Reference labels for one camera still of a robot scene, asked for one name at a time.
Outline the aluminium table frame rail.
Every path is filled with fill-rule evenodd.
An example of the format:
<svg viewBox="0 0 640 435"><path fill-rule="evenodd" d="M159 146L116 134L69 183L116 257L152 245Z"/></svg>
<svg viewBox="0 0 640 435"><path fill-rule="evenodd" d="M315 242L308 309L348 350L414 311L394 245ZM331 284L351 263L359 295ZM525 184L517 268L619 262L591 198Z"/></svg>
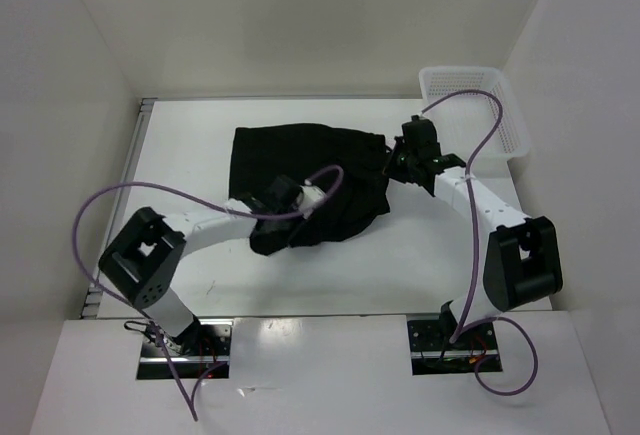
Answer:
<svg viewBox="0 0 640 435"><path fill-rule="evenodd" d="M89 198L81 204L81 207L74 218L71 230L72 255L81 274L89 281L90 289L88 290L88 293L100 292L103 296L109 296L128 308L131 307L131 304L117 290L113 283L110 282L99 270L98 262L94 263L94 267L92 269L89 269L86 266L79 250L79 229L82 216L87 212L90 206L94 202L97 202L101 197L110 196L112 198L111 211L107 219L106 228L104 229L103 240L100 244L100 251L103 251L112 240L112 237L115 235L116 226L121 220L124 206L126 205L130 189L129 183L133 182L134 172L138 164L149 119L154 104L157 101L157 98L143 98L141 100L133 135L129 142L119 182L113 186L99 189L96 193L90 195Z"/></svg>

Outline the black shorts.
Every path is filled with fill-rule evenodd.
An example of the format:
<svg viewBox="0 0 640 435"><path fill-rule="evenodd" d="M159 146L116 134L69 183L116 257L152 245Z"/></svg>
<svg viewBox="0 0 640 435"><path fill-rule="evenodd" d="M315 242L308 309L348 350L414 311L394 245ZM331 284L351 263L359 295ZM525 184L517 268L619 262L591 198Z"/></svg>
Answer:
<svg viewBox="0 0 640 435"><path fill-rule="evenodd" d="M310 180L327 193L343 169L337 191L307 217L260 221L250 236L253 252L269 256L285 248L342 242L355 237L390 212L389 178L383 167L390 149L381 134L321 124L290 124L235 130L228 196L253 198L272 213L293 210L291 198L279 208L274 189L281 176L302 184Z"/></svg>

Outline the white plastic basket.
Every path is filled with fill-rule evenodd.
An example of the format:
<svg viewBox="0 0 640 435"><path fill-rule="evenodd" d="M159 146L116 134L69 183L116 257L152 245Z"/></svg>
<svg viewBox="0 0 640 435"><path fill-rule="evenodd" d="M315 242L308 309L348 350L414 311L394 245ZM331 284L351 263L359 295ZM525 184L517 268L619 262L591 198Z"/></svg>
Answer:
<svg viewBox="0 0 640 435"><path fill-rule="evenodd" d="M529 153L531 141L524 118L510 84L500 70L480 66L425 67L420 70L418 80L425 105L453 92L469 92L426 113L437 129L444 151L466 159L494 126L498 108L493 101L476 93L481 90L499 99L503 118L477 159L508 161Z"/></svg>

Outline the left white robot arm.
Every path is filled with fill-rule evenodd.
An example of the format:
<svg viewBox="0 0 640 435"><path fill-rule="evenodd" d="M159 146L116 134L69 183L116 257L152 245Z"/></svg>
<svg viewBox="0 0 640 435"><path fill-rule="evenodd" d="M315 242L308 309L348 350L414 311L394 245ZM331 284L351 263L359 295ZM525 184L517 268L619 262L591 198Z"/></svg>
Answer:
<svg viewBox="0 0 640 435"><path fill-rule="evenodd" d="M271 217L311 207L316 191L280 176L263 194L228 199L220 210L161 215L138 209L107 246L99 269L136 310L150 316L175 353L194 351L207 337L197 316L171 289L180 261L196 251L231 240L291 231L299 219Z"/></svg>

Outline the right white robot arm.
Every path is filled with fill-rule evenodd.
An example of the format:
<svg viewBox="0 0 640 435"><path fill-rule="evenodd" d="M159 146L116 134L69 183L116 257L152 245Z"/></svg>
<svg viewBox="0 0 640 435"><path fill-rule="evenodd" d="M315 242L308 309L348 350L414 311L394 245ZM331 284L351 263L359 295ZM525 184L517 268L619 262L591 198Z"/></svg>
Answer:
<svg viewBox="0 0 640 435"><path fill-rule="evenodd" d="M563 287L556 229L548 218L532 218L479 181L455 154L444 155L435 125L414 115L383 170L389 178L425 189L470 222L472 275L466 295L441 307L438 333L460 348L474 326L558 293Z"/></svg>

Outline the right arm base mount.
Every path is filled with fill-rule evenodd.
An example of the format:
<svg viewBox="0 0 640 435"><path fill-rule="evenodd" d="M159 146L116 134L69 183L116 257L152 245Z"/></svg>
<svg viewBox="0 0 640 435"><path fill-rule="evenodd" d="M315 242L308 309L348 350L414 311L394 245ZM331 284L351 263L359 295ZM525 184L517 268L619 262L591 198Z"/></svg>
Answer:
<svg viewBox="0 0 640 435"><path fill-rule="evenodd" d="M436 314L408 316L406 326L414 376L503 371L491 323L463 333L453 345Z"/></svg>

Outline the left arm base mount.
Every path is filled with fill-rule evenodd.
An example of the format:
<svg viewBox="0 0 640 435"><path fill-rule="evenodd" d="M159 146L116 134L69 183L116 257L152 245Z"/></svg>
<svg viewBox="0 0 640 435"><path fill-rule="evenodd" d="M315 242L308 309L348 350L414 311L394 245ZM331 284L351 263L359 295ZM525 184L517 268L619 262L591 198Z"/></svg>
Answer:
<svg viewBox="0 0 640 435"><path fill-rule="evenodd" d="M203 335L195 342L176 344L166 338L165 345L181 379L228 379L230 371L232 319L201 319ZM143 337L136 374L137 380L169 380L172 373L161 347L147 322L127 320L123 327Z"/></svg>

